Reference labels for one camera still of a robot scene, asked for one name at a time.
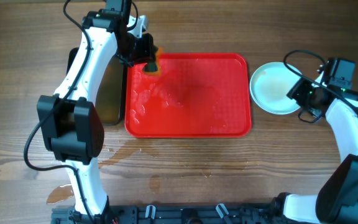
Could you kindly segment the green orange sponge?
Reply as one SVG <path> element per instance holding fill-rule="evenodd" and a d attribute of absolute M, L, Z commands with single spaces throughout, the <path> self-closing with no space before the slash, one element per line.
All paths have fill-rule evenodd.
<path fill-rule="evenodd" d="M 147 62 L 142 71 L 148 76 L 160 76 L 161 75 L 161 66 L 160 66 L 160 56 L 162 55 L 162 48 L 154 46 L 154 56 L 153 61 Z"/>

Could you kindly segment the light blue plate top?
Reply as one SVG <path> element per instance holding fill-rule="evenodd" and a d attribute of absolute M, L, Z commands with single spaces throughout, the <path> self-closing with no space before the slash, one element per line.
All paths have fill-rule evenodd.
<path fill-rule="evenodd" d="M 283 62 L 270 62 L 260 66 L 250 79 L 250 94 L 254 102 L 272 114 L 290 114 L 300 106 L 287 97 L 300 77 L 284 66 Z"/>

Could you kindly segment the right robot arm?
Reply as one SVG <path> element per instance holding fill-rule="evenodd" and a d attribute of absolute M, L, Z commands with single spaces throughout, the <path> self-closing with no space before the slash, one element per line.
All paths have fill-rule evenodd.
<path fill-rule="evenodd" d="M 339 149 L 341 163 L 318 195 L 281 193 L 269 217 L 282 223 L 358 223 L 358 92 L 353 91 L 355 62 L 330 58 L 320 81 L 302 77 L 287 96 L 316 119 L 324 118 Z"/>

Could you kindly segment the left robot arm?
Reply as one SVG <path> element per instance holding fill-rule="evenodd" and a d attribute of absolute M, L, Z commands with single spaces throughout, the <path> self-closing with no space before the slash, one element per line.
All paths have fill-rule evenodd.
<path fill-rule="evenodd" d="M 64 81 L 37 102 L 34 131 L 42 133 L 46 149 L 69 175 L 75 205 L 68 219 L 73 223 L 114 222 L 99 175 L 104 128 L 95 106 L 111 59 L 126 67 L 142 64 L 149 75 L 161 72 L 162 49 L 147 32 L 147 18 L 131 16 L 136 8 L 132 1 L 107 1 L 104 8 L 89 12 L 78 23 L 81 43 Z"/>

